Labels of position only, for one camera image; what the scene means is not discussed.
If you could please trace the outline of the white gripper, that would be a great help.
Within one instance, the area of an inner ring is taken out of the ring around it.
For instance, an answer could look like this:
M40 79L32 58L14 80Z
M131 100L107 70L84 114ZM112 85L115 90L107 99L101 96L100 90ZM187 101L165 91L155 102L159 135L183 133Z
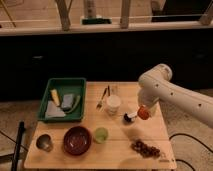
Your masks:
M150 117L155 116L157 111L157 102L159 98L151 94L146 89L140 89L138 92L138 106L149 108Z

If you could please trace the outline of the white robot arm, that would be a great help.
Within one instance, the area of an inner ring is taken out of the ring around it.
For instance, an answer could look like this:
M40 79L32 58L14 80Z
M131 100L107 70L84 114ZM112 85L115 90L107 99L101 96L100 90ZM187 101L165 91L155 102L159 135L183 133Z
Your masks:
M138 104L152 107L159 99L167 101L213 129L213 97L180 87L170 82L172 70L158 64L140 75Z

